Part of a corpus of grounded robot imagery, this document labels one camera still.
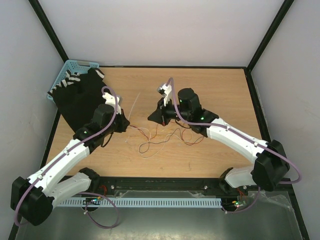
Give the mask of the grey zip tie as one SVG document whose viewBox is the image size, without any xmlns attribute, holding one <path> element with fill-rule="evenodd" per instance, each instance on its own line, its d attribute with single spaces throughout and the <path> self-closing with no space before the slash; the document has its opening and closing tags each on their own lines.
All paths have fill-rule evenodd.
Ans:
<svg viewBox="0 0 320 240">
<path fill-rule="evenodd" d="M 134 100 L 134 102 L 133 102 L 133 104 L 132 104 L 132 106 L 131 106 L 131 109 L 130 109 L 130 111 L 129 111 L 129 115 L 128 115 L 128 118 L 127 118 L 128 120 L 130 120 L 130 118 L 131 118 L 133 109 L 134 109 L 134 107 L 135 107 L 135 105 L 136 105 L 136 103 L 137 103 L 137 100 L 139 99 L 140 94 L 141 94 L 141 92 L 138 93 L 138 95 L 136 96 L 136 98 L 135 98 L 135 100 Z"/>
</svg>

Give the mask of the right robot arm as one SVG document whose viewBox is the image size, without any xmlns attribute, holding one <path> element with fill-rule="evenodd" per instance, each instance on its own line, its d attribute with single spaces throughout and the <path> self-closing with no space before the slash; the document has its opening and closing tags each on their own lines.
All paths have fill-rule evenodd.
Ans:
<svg viewBox="0 0 320 240">
<path fill-rule="evenodd" d="M 231 194 L 236 188 L 258 186 L 272 192 L 289 171 L 284 161 L 283 145 L 252 137 L 225 122 L 217 114 L 202 108 L 198 95 L 192 88 L 181 89 L 174 101 L 172 87 L 164 84 L 157 91 L 161 99 L 149 121 L 166 126 L 171 120 L 181 121 L 206 138 L 219 141 L 244 156 L 251 164 L 246 167 L 230 167 L 218 179 L 218 188 Z"/>
</svg>

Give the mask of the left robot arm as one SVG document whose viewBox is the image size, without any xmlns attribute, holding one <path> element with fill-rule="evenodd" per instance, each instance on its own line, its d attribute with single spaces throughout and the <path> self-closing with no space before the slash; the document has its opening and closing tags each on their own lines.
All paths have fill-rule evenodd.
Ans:
<svg viewBox="0 0 320 240">
<path fill-rule="evenodd" d="M 129 124 L 119 104 L 100 104 L 90 123 L 79 128 L 54 159 L 28 178 L 18 177 L 12 183 L 10 207 L 15 212 L 15 224 L 21 226 L 18 219 L 21 216 L 38 226 L 70 197 L 85 191 L 96 193 L 100 188 L 100 176 L 88 167 L 66 180 L 63 178 L 97 148 L 104 148 L 109 143 L 105 137 L 125 132 Z"/>
</svg>

